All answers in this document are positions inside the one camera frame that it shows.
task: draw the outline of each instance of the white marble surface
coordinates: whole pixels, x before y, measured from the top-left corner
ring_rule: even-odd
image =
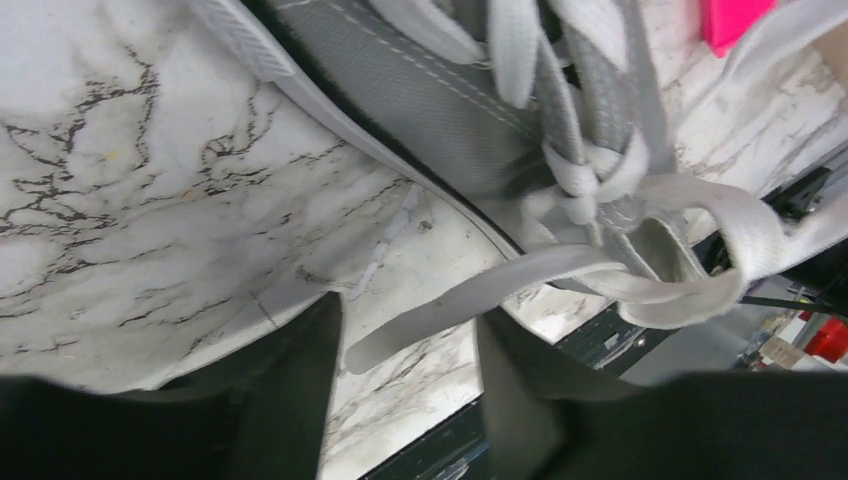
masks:
[[[671,113],[718,74],[694,1],[642,0]],[[30,0],[0,17],[0,371],[154,387],[276,328],[327,287],[344,342],[501,261],[444,202],[258,84],[179,2]],[[765,192],[848,136],[805,51],[726,92],[681,165]],[[693,217],[692,238],[709,231]],[[556,340],[605,302],[508,304]],[[342,371],[322,478],[352,479],[479,393],[469,325]]]

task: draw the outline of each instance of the red object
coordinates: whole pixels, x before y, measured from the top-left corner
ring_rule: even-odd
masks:
[[[701,0],[701,36],[721,58],[777,0]]]
[[[804,351],[810,355],[818,355],[831,363],[838,362],[848,353],[848,326],[845,326],[841,320],[830,317],[830,320],[810,340]]]

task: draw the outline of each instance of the stitching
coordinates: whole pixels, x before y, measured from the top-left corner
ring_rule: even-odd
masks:
[[[291,2],[291,3],[287,3],[285,5],[280,5],[279,7],[277,7],[276,10],[278,12],[281,12],[283,10],[288,10],[289,8],[292,8],[292,7],[301,7],[303,5],[309,5],[310,3],[315,2],[315,1],[316,0],[300,0],[299,2]]]
[[[371,18],[376,18],[376,17],[374,16],[374,14],[373,14],[371,11],[369,11],[367,8],[363,7],[363,6],[362,6],[362,5],[360,5],[359,3],[354,2],[354,3],[353,3],[353,7],[354,7],[355,9],[357,9],[357,10],[360,10],[360,11],[362,11],[362,12],[367,13],[369,16],[371,16]],[[383,28],[383,29],[385,29],[385,30],[387,30],[387,31],[390,31],[389,27],[387,27],[387,26],[383,25],[382,23],[381,23],[380,25],[382,26],[382,28]],[[488,103],[490,103],[493,107],[495,107],[496,109],[498,109],[498,110],[500,110],[501,112],[503,112],[503,114],[504,114],[504,115],[506,115],[506,116],[508,116],[508,117],[512,118],[512,119],[513,119],[516,123],[518,123],[521,127],[526,128],[526,129],[528,129],[528,130],[532,131],[532,129],[530,128],[530,126],[529,126],[529,125],[527,125],[526,123],[524,123],[524,122],[523,122],[520,118],[518,118],[518,116],[516,116],[514,113],[512,113],[512,112],[510,112],[509,110],[507,110],[506,108],[504,108],[504,106],[503,106],[503,105],[501,105],[501,104],[500,104],[497,100],[495,100],[494,98],[492,98],[492,97],[491,97],[490,95],[488,95],[486,92],[484,92],[484,91],[480,90],[479,88],[475,87],[475,86],[474,86],[471,82],[469,82],[468,80],[466,80],[466,79],[462,78],[462,76],[461,76],[461,75],[459,75],[459,74],[457,74],[456,72],[454,72],[453,70],[449,69],[449,68],[448,68],[448,67],[447,67],[444,63],[440,62],[440,61],[439,61],[436,57],[434,57],[434,56],[430,55],[430,53],[429,53],[428,51],[426,51],[426,50],[424,50],[423,48],[421,48],[421,47],[420,47],[417,43],[415,43],[415,42],[413,42],[412,40],[410,40],[410,39],[406,38],[406,36],[405,36],[405,35],[399,35],[399,36],[398,36],[398,38],[400,38],[400,40],[401,40],[402,42],[404,42],[404,43],[406,43],[407,45],[409,45],[410,47],[412,47],[412,49],[413,49],[413,50],[415,50],[415,51],[417,51],[418,53],[420,53],[422,57],[424,57],[424,58],[426,58],[427,60],[430,60],[431,62],[433,62],[434,64],[436,64],[436,66],[438,66],[439,68],[441,68],[441,69],[442,69],[445,73],[447,73],[448,75],[450,75],[450,76],[452,76],[452,77],[456,78],[457,80],[459,80],[459,81],[460,81],[460,83],[463,83],[465,86],[467,86],[468,88],[470,88],[471,90],[473,90],[474,92],[476,92],[478,95],[480,95],[481,97],[483,97],[484,99],[486,99],[486,100],[488,101]]]
[[[420,68],[421,70],[423,70],[424,72],[426,72],[429,76],[431,76],[431,77],[435,78],[435,79],[436,79],[439,83],[441,83],[442,85],[444,85],[445,87],[447,87],[450,91],[452,91],[452,92],[456,93],[457,95],[459,95],[460,97],[462,97],[462,98],[464,98],[464,99],[468,100],[469,102],[471,102],[471,103],[473,103],[473,104],[477,105],[478,107],[482,108],[482,109],[483,109],[483,110],[485,110],[486,112],[489,112],[489,114],[490,114],[490,115],[492,115],[492,116],[493,116],[493,117],[495,117],[496,119],[500,120],[501,122],[503,122],[503,123],[505,123],[505,124],[509,125],[510,127],[514,128],[514,129],[515,129],[515,130],[517,130],[519,133],[522,133],[522,134],[524,134],[525,136],[527,136],[527,137],[529,137],[529,138],[535,139],[535,136],[531,135],[530,133],[528,133],[527,131],[525,131],[525,130],[524,130],[523,128],[521,128],[520,126],[517,126],[517,125],[515,125],[515,124],[511,123],[510,121],[506,120],[505,118],[503,118],[503,117],[499,116],[499,115],[498,115],[495,111],[493,111],[493,110],[489,109],[488,107],[486,107],[485,105],[481,104],[481,103],[480,103],[480,102],[478,102],[477,100],[475,100],[475,99],[473,99],[473,98],[469,97],[468,95],[466,95],[466,94],[464,94],[464,93],[460,92],[459,90],[457,90],[457,89],[456,89],[456,87],[454,87],[453,85],[451,85],[450,83],[448,83],[446,80],[444,80],[443,78],[441,78],[440,76],[438,76],[436,73],[432,72],[432,71],[431,71],[430,69],[428,69],[425,65],[422,65],[421,63],[418,63],[417,61],[415,61],[415,59],[414,59],[414,58],[410,57],[409,55],[404,54],[404,52],[403,52],[402,50],[400,50],[400,49],[398,49],[398,48],[395,48],[395,47],[391,47],[391,46],[389,46],[389,43],[388,43],[388,42],[386,42],[385,40],[381,39],[381,38],[380,38],[380,37],[379,37],[379,36],[378,36],[378,35],[377,35],[374,31],[372,31],[372,30],[369,30],[369,29],[365,28],[365,26],[364,26],[364,25],[362,25],[362,24],[359,22],[359,20],[357,20],[357,19],[353,18],[352,16],[350,16],[350,15],[347,13],[347,10],[345,10],[343,7],[341,7],[341,6],[339,6],[339,5],[336,5],[336,4],[334,4],[334,3],[328,3],[328,5],[330,6],[330,8],[332,8],[333,10],[335,10],[338,14],[342,15],[342,16],[345,18],[345,20],[347,20],[348,22],[350,22],[350,23],[352,23],[352,24],[356,25],[357,27],[359,27],[359,28],[360,28],[362,31],[364,31],[365,33],[367,33],[367,34],[369,34],[369,35],[373,36],[374,38],[376,38],[376,39],[377,39],[377,41],[378,41],[381,45],[388,46],[388,47],[389,47],[389,51],[399,54],[399,55],[401,56],[401,58],[403,58],[404,60],[407,60],[407,61],[411,62],[411,63],[412,63],[413,65],[415,65],[416,67],[418,67],[418,68]]]
[[[612,202],[608,203],[607,205],[609,206],[609,213],[610,214],[615,214],[616,217],[620,218],[621,220],[623,220],[626,223],[633,222],[633,220],[636,220],[636,218],[639,216],[639,214],[636,213],[632,217],[628,217],[627,215],[624,215],[621,212],[621,210],[619,210],[618,207],[615,206],[615,204],[613,204]]]

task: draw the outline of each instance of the white shoelace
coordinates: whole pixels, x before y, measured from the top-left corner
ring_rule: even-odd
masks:
[[[613,0],[548,1],[565,24],[591,41],[614,66],[627,71],[624,20]],[[463,64],[486,60],[480,45],[433,0],[370,2],[387,22],[445,59]],[[724,84],[761,71],[846,20],[845,0],[797,0],[776,9],[739,42],[722,75],[684,110],[685,116]],[[489,0],[489,60],[499,95],[514,106],[526,106],[532,93],[542,35],[536,0]],[[533,193],[522,204],[524,240],[538,249],[466,280],[381,326],[348,351],[346,364],[351,372],[367,371],[417,341],[497,307],[524,288],[566,278],[617,301],[619,314],[633,324],[670,329],[699,323],[732,308],[751,281],[780,273],[848,237],[845,197],[789,227],[768,205],[742,189],[686,173],[645,177],[648,150],[638,130],[633,131],[624,155],[588,141],[582,146],[585,160],[579,162],[562,158],[547,143],[543,151],[558,186]],[[599,235],[594,246],[560,245],[541,223],[547,213],[560,207],[576,224],[597,229],[598,203],[627,194],[671,211],[701,208],[709,212],[718,223],[733,268],[695,281],[655,281],[630,273],[596,248]]]

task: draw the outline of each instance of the marble veining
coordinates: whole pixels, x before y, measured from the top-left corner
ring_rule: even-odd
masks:
[[[670,114],[718,74],[697,2],[641,0]],[[31,0],[0,18],[0,372],[153,388],[344,293],[349,345],[502,261],[435,195],[261,84],[181,2]],[[765,192],[848,135],[813,51],[729,87],[676,135],[681,168]],[[691,215],[689,234],[711,222]],[[550,341],[606,305],[538,287]],[[479,394],[471,326],[339,372],[322,478],[367,472]]]

